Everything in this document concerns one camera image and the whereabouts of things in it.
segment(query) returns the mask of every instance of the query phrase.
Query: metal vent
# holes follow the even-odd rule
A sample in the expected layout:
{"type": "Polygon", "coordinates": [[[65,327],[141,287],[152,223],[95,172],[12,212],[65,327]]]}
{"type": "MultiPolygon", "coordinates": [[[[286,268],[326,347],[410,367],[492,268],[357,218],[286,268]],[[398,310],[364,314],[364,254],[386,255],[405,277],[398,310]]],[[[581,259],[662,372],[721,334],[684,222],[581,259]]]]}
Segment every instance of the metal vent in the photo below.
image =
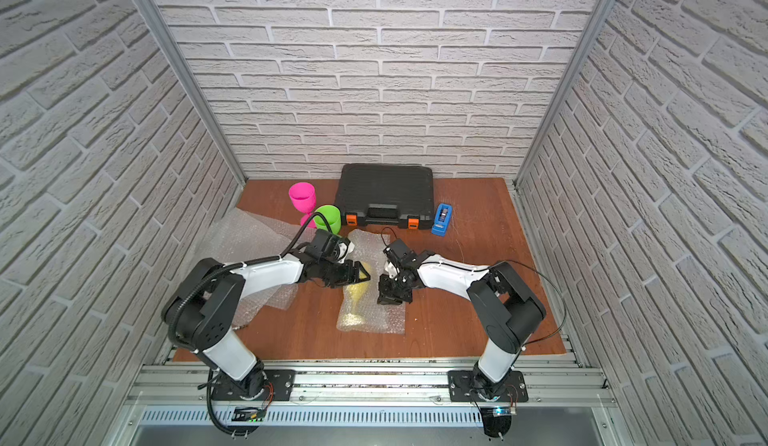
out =
{"type": "MultiPolygon", "coordinates": [[[[230,422],[235,406],[216,408],[223,423],[230,422]]],[[[147,406],[141,424],[205,425],[210,424],[205,406],[147,406]]],[[[270,407],[260,424],[264,426],[400,426],[453,428],[482,427],[480,414],[474,406],[435,408],[410,407],[342,407],[342,406],[278,406],[270,407]]]]}

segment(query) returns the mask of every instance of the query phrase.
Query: wooden table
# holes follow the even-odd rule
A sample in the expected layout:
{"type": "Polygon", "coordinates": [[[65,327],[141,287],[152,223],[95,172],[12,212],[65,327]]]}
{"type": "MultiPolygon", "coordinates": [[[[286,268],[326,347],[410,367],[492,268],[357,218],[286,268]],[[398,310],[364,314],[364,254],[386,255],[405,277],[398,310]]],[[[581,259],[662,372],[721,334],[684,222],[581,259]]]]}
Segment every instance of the wooden table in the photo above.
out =
{"type": "MultiPolygon", "coordinates": [[[[288,198],[293,180],[255,180],[246,184],[238,208],[299,224],[302,213],[288,198]]],[[[338,180],[308,180],[317,204],[332,204],[338,180]]],[[[504,181],[499,178],[435,180],[435,204],[453,206],[453,218],[445,237],[429,230],[399,230],[400,239],[414,251],[430,249],[448,259],[470,264],[493,264],[515,259],[533,266],[517,213],[504,181]]],[[[380,232],[384,226],[366,226],[380,232]]],[[[341,230],[344,236],[351,228],[341,230]]],[[[554,318],[538,275],[515,266],[520,276],[542,300],[548,314],[533,338],[554,331],[554,318]]],[[[247,328],[237,334],[262,359],[336,358],[444,358],[479,356],[488,337],[472,304],[441,289],[413,292],[406,307],[406,334],[341,332],[336,320],[343,300],[340,288],[320,288],[309,282],[299,288],[291,306],[283,311],[265,306],[247,328]]],[[[527,347],[525,354],[565,353],[560,335],[527,347]]],[[[175,361],[196,361],[179,350],[175,361]]]]}

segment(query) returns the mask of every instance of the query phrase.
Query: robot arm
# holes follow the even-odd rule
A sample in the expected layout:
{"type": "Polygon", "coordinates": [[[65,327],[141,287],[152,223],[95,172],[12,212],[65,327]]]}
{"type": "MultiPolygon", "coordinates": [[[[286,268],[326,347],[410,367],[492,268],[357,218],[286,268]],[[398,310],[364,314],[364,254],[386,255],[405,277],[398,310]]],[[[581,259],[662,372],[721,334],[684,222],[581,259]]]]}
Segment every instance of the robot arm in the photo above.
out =
{"type": "Polygon", "coordinates": [[[221,370],[242,398],[254,398],[264,386],[264,366],[230,327],[240,298],[310,278],[330,288],[370,280],[359,262],[347,259],[353,249],[350,240],[317,230],[312,242],[282,256],[229,265],[203,259],[163,308],[168,336],[211,369],[221,370]]]}
{"type": "Polygon", "coordinates": [[[444,259],[432,251],[416,254],[402,240],[384,253],[387,274],[379,277],[379,304],[413,300],[413,289],[440,288],[472,302],[488,342],[475,365],[473,387],[492,401],[528,338],[547,315],[541,301],[508,262],[474,266],[444,259]],[[502,302],[499,297],[509,294],[502,302]]]}

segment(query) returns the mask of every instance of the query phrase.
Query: black toolbox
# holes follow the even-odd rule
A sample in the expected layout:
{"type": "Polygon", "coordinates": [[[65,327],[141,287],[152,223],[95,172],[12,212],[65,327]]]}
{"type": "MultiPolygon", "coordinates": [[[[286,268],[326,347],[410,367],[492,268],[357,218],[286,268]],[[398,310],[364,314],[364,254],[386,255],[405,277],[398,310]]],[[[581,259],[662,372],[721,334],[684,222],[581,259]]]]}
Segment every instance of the black toolbox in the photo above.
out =
{"type": "Polygon", "coordinates": [[[345,164],[334,202],[342,224],[428,230],[435,222],[432,170],[395,164],[345,164]]]}

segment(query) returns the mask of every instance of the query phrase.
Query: blue tape dispenser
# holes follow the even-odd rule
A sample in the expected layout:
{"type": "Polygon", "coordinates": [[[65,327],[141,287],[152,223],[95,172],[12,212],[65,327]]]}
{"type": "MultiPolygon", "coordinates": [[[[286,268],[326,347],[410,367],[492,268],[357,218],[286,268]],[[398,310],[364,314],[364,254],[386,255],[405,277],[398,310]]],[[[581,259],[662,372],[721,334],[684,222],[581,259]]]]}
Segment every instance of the blue tape dispenser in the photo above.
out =
{"type": "Polygon", "coordinates": [[[448,223],[451,221],[451,214],[453,214],[451,205],[441,202],[435,212],[435,224],[432,226],[432,234],[437,236],[446,235],[448,223]]]}

